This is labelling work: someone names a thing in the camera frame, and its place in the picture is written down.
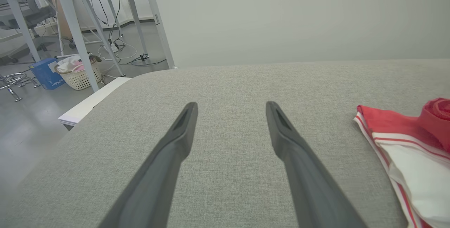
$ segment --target gray fabric surface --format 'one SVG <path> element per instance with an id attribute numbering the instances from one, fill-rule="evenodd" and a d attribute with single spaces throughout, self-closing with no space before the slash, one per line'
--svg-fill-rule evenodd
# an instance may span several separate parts
<path id="1" fill-rule="evenodd" d="M 450 60 L 293 63 L 156 71 L 99 103 L 21 183 L 7 227 L 95 227 L 184 105 L 198 103 L 168 227 L 296 227 L 265 103 L 276 101 L 370 228 L 406 227 L 356 106 L 418 116 L 450 97 Z"/>

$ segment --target blue box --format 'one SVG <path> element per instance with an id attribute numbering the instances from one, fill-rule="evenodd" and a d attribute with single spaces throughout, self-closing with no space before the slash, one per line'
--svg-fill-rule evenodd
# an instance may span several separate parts
<path id="1" fill-rule="evenodd" d="M 54 69 L 56 61 L 56 58 L 47 58 L 29 66 L 44 89 L 53 90 L 66 82 Z"/>

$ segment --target white table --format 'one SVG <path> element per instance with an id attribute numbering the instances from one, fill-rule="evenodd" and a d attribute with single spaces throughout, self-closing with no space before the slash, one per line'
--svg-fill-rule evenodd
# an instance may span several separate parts
<path id="1" fill-rule="evenodd" d="M 30 52 L 32 54 L 32 56 L 35 58 L 35 61 L 40 61 L 40 57 L 39 54 L 37 53 L 37 49 L 34 46 L 33 43 L 33 39 L 32 36 L 30 35 L 29 31 L 28 31 L 28 26 L 25 23 L 24 20 L 24 16 L 20 10 L 20 6 L 18 4 L 18 0 L 7 0 L 10 8 L 14 14 L 14 17 L 16 18 L 16 21 L 20 27 L 20 30 L 24 36 L 25 41 L 27 42 Z M 82 58 L 82 62 L 83 65 L 85 66 L 85 70 L 87 73 L 87 76 L 89 77 L 89 81 L 92 85 L 92 89 L 94 90 L 94 92 L 98 91 L 98 85 L 97 82 L 95 81 L 95 76 L 94 76 L 94 72 L 92 70 L 92 67 L 90 66 L 90 61 L 89 61 L 89 57 L 88 57 L 88 53 L 87 53 L 87 49 L 83 40 L 83 36 L 82 36 L 82 32 L 80 29 L 80 26 L 78 24 L 78 19 L 77 19 L 77 15 L 76 15 L 76 11 L 75 11 L 75 7 L 73 4 L 72 0 L 60 0 L 61 1 L 61 6 L 63 8 L 64 14 L 66 16 L 66 20 L 67 23 L 69 24 L 69 28 L 70 31 L 72 33 L 73 36 L 73 40 L 77 46 L 77 50 L 78 53 L 80 54 L 81 58 Z M 137 9 L 136 9 L 136 4 L 134 2 L 134 0 L 128 0 L 129 4 L 130 4 L 130 8 L 131 8 L 131 13 L 133 15 L 133 19 L 141 40 L 141 44 L 143 47 L 143 51 L 144 54 L 147 55 L 147 48 L 145 46 L 145 40 L 143 38 L 143 34 L 142 34 L 142 29 L 140 27 L 140 22 L 139 22 L 139 17 L 138 17 L 138 13 L 137 13 Z M 90 18 L 92 19 L 94 25 L 95 25 L 95 29 L 97 30 L 98 36 L 101 39 L 101 41 L 103 42 L 103 44 L 105 44 L 105 49 L 108 51 L 109 56 L 113 59 L 114 64 L 116 65 L 117 69 L 119 70 L 119 73 L 121 74 L 121 77 L 125 76 L 125 74 L 122 72 L 119 63 L 117 61 L 116 55 L 114 54 L 113 50 L 111 49 L 111 47 L 109 46 L 109 42 L 107 42 L 107 39 L 104 35 L 104 33 L 101 31 L 103 30 L 100 22 L 98 21 L 98 19 L 95 17 L 95 13 L 94 13 L 94 9 L 90 3 L 89 0 L 82 0 L 83 5 L 85 5 L 87 13 L 89 14 Z M 112 2 L 111 0 L 108 0 L 109 5 L 112 7 Z"/>
<path id="2" fill-rule="evenodd" d="M 93 95 L 85 98 L 78 105 L 61 115 L 59 121 L 68 129 L 71 130 L 77 123 L 79 123 L 100 101 L 106 98 L 111 92 L 121 86 L 123 83 L 130 80 L 130 77 L 118 77 L 105 85 L 102 89 L 93 93 Z"/>

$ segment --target laundry basket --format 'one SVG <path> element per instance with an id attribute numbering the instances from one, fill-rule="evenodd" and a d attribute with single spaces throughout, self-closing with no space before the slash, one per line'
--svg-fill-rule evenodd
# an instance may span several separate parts
<path id="1" fill-rule="evenodd" d="M 98 83 L 102 80 L 102 74 L 97 67 L 96 61 L 91 60 L 90 64 L 92 66 L 92 70 L 94 71 L 95 81 Z M 64 81 L 69 84 L 75 90 L 82 90 L 90 87 L 89 78 L 87 77 L 86 71 L 82 70 L 79 72 L 61 72 L 58 71 L 58 65 L 55 65 L 55 71 L 63 77 Z"/>

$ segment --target gray floor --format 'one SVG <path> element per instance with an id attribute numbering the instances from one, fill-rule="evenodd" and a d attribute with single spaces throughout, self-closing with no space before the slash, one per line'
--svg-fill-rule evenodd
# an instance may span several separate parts
<path id="1" fill-rule="evenodd" d="M 164 60 L 164 52 L 154 23 L 142 23 L 141 26 L 150 56 L 150 59 L 144 63 L 156 63 Z M 124 27 L 122 31 L 125 37 L 121 39 L 138 50 L 136 56 L 122 60 L 122 63 L 127 63 L 142 54 L 143 49 L 134 24 Z M 90 40 L 96 39 L 93 34 L 85 34 L 85 36 Z M 113 39 L 117 39 L 117 36 L 118 32 L 115 31 Z M 100 43 L 87 45 L 87 50 L 97 55 L 100 45 Z M 124 58 L 133 55 L 135 50 L 131 46 L 127 45 L 122 52 L 119 52 L 118 56 Z M 60 51 L 59 44 L 50 45 L 48 49 Z M 109 58 L 103 48 L 100 52 L 102 56 Z M 60 55 L 56 52 L 51 53 L 52 56 Z M 77 50 L 70 49 L 66 42 L 64 53 L 66 55 L 77 53 Z M 31 60 L 30 56 L 19 59 L 20 62 Z M 99 63 L 99 67 L 104 71 L 112 64 L 112 61 L 102 61 Z M 0 66 L 0 74 L 26 71 L 28 66 L 29 64 Z M 152 66 L 121 66 L 127 77 L 168 69 L 165 61 Z M 26 73 L 30 77 L 34 77 L 30 71 Z M 119 76 L 115 67 L 107 74 Z M 112 80 L 112 78 L 106 77 L 105 83 Z M 33 88 L 32 84 L 13 89 L 23 98 L 21 101 L 14 102 L 7 90 L 0 90 L 0 214 L 18 183 L 67 133 L 66 128 L 58 122 L 58 117 L 93 93 L 90 87 L 77 91 L 67 84 L 55 90 L 45 90 L 42 87 Z"/>

